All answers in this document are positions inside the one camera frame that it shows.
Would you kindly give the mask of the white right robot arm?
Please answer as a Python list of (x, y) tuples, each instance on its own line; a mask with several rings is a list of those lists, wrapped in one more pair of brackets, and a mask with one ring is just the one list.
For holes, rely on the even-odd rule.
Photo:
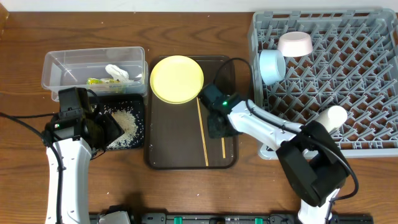
[(199, 99), (222, 127), (246, 133), (275, 150), (290, 186), (301, 199), (301, 223), (330, 221), (332, 203), (351, 174), (330, 135), (348, 117), (343, 107), (332, 106), (302, 125), (268, 113), (237, 94), (202, 93)]

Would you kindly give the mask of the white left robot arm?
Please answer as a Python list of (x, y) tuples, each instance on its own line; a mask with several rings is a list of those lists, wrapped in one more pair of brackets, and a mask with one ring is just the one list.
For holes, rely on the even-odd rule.
[(45, 126), (49, 197), (45, 223), (89, 223), (88, 168), (94, 154), (124, 134), (109, 113), (75, 109)]

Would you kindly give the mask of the light blue bowl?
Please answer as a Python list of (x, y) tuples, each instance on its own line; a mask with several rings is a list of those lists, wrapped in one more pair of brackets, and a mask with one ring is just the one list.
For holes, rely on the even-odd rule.
[(285, 78), (285, 58), (279, 50), (263, 50), (259, 57), (262, 81), (273, 85)]

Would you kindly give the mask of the rice food waste pile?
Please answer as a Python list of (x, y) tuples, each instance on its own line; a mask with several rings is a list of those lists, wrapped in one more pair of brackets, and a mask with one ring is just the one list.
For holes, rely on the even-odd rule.
[(123, 129), (124, 134), (114, 140), (107, 150), (138, 149), (144, 143), (144, 113), (131, 106), (127, 109), (107, 108), (109, 113)]

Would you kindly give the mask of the white green cup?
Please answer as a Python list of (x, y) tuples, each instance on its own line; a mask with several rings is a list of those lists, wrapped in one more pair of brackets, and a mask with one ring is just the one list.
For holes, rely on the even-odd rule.
[(347, 118), (347, 111), (342, 106), (331, 106), (322, 111), (315, 121), (322, 124), (329, 133), (332, 133), (339, 129)]

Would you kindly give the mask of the pink white bowl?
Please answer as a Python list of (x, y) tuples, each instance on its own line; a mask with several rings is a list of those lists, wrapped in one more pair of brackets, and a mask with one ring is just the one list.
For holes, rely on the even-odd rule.
[(305, 32), (288, 32), (279, 38), (277, 50), (285, 57), (303, 57), (312, 53), (312, 39)]

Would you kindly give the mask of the white tissue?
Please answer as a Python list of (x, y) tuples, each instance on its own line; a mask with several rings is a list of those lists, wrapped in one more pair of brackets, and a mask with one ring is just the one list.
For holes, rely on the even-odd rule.
[(117, 80), (119, 82), (129, 81), (128, 72), (119, 68), (117, 65), (108, 64), (107, 66), (105, 66), (105, 70), (113, 77), (114, 80)]

